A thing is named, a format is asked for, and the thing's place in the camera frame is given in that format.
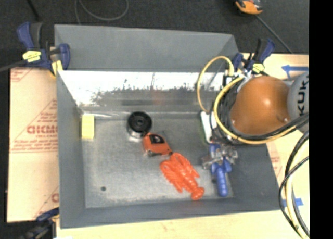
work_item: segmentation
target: black floor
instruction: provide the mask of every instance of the black floor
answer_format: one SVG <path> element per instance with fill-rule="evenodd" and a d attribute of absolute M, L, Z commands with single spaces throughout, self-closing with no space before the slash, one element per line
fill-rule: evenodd
<path fill-rule="evenodd" d="M 55 23 L 77 23 L 74 0 L 31 0 L 43 22 L 41 42 L 53 43 Z M 258 38 L 271 38 L 275 53 L 309 53 L 310 0 L 262 0 L 264 12 L 259 15 L 274 32 L 270 32 L 258 18 L 240 15 L 232 0 L 129 0 L 126 15 L 116 21 L 99 21 L 78 7 L 83 24 L 210 31 L 235 36 L 241 52 L 254 51 Z M 115 17 L 125 10 L 125 0 L 89 0 L 85 5 L 103 17 Z M 16 36 L 18 25 L 35 21 L 36 15 L 27 0 L 0 0 L 0 67 L 20 59 L 22 44 Z M 0 72 L 0 238 L 17 238 L 33 223 L 5 223 L 6 185 L 8 170 L 8 71 Z"/>

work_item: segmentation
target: orange plastic toy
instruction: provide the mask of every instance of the orange plastic toy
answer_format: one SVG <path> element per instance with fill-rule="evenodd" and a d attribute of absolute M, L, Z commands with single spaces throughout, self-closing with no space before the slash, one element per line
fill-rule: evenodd
<path fill-rule="evenodd" d="M 160 169 L 165 178 L 172 183 L 178 192 L 183 188 L 191 193 L 193 200 L 200 199 L 204 194 L 204 188 L 199 187 L 195 178 L 199 177 L 191 163 L 181 154 L 173 153 L 169 160 L 160 163 Z"/>

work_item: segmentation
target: black roll of tape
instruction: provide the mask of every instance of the black roll of tape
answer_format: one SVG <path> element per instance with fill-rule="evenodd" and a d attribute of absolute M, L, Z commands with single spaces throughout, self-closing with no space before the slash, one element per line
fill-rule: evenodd
<path fill-rule="evenodd" d="M 142 111 L 131 113 L 127 121 L 128 131 L 130 136 L 135 138 L 142 138 L 148 133 L 152 126 L 150 116 Z"/>

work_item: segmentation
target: yellow cable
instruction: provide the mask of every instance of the yellow cable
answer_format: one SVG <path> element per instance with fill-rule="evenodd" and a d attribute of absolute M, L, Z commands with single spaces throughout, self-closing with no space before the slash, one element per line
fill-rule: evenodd
<path fill-rule="evenodd" d="M 200 98 L 200 83 L 201 83 L 202 77 L 203 77 L 204 73 L 206 72 L 206 70 L 208 69 L 208 67 L 218 59 L 224 59 L 226 62 L 228 62 L 228 64 L 229 64 L 228 75 L 229 76 L 233 76 L 234 72 L 235 72 L 233 63 L 231 62 L 231 60 L 229 58 L 227 58 L 225 56 L 217 56 L 217 57 L 211 59 L 204 66 L 204 68 L 202 69 L 202 71 L 199 74 L 199 78 L 198 78 L 198 82 L 197 82 L 197 97 L 198 97 L 198 102 L 199 102 L 200 108 L 206 113 L 209 113 L 210 111 L 205 109 L 205 107 L 202 105 L 201 98 Z"/>
<path fill-rule="evenodd" d="M 287 134 L 288 132 L 290 132 L 291 130 L 295 129 L 296 126 L 292 126 L 289 127 L 286 131 L 283 131 L 279 134 L 276 134 L 274 136 L 268 137 L 267 139 L 264 140 L 258 140 L 258 141 L 253 141 L 253 140 L 247 140 L 247 139 L 243 139 L 241 137 L 239 137 L 238 135 L 232 133 L 231 131 L 229 131 L 220 121 L 219 115 L 217 113 L 217 108 L 219 106 L 219 103 L 221 101 L 221 99 L 223 98 L 223 96 L 231 89 L 231 87 L 233 85 L 235 85 L 237 82 L 241 81 L 244 78 L 243 75 L 240 75 L 240 77 L 235 78 L 234 80 L 232 80 L 229 84 L 227 84 L 224 88 L 222 88 L 222 90 L 219 92 L 219 94 L 216 97 L 216 100 L 214 102 L 214 106 L 213 106 L 213 112 L 214 112 L 214 116 L 216 119 L 217 124 L 219 125 L 219 127 L 222 129 L 223 132 L 225 132 L 227 135 L 231 136 L 233 139 L 236 139 L 240 142 L 246 143 L 246 144 L 263 144 L 263 143 L 267 143 L 270 142 L 272 140 L 278 139 L 282 136 L 284 136 L 285 134 Z"/>
<path fill-rule="evenodd" d="M 290 169 L 293 169 L 293 167 L 298 164 L 298 162 L 300 161 L 300 156 L 302 154 L 302 152 L 304 152 L 305 149 L 307 149 L 308 144 L 303 143 L 303 145 L 301 146 L 301 148 L 298 150 L 297 155 L 294 157 L 294 161 L 290 166 Z M 298 234 L 301 236 L 301 238 L 305 239 L 305 238 L 309 238 L 306 233 L 303 231 L 303 229 L 301 228 L 301 225 L 296 217 L 296 214 L 293 210 L 293 204 L 292 204 L 292 178 L 293 175 L 291 175 L 289 177 L 289 179 L 286 182 L 286 186 L 285 186 L 285 194 L 286 194 L 286 203 L 287 203 L 287 209 L 289 212 L 289 217 L 294 225 L 294 227 L 296 228 Z"/>

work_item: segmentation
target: gray tray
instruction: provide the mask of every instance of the gray tray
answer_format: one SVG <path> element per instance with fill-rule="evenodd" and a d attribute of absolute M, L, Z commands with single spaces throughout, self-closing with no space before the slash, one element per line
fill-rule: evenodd
<path fill-rule="evenodd" d="M 88 34 L 94 38 L 89 49 L 84 37 Z M 108 56 L 99 55 L 115 35 L 121 43 L 109 45 Z M 150 48 L 158 38 L 164 47 Z M 217 195 L 210 172 L 201 167 L 200 158 L 208 154 L 209 145 L 194 79 L 213 56 L 237 52 L 231 35 L 56 26 L 56 42 L 61 41 L 70 44 L 72 54 L 71 69 L 57 77 L 62 228 L 279 209 L 278 184 L 265 145 L 237 148 L 239 158 L 228 177 L 227 198 Z M 148 60 L 154 69 L 147 66 Z M 128 78 L 128 73 L 140 76 Z M 148 88 L 145 79 L 151 83 Z M 170 80 L 172 88 L 160 84 Z M 212 101 L 216 90 L 202 95 Z M 147 157 L 141 142 L 129 136 L 127 118 L 137 110 L 148 113 L 151 130 L 164 135 L 199 172 L 198 183 L 206 190 L 201 200 L 192 201 L 186 191 L 178 193 L 163 177 L 158 165 L 168 157 Z M 95 115 L 91 141 L 80 137 L 85 112 Z"/>

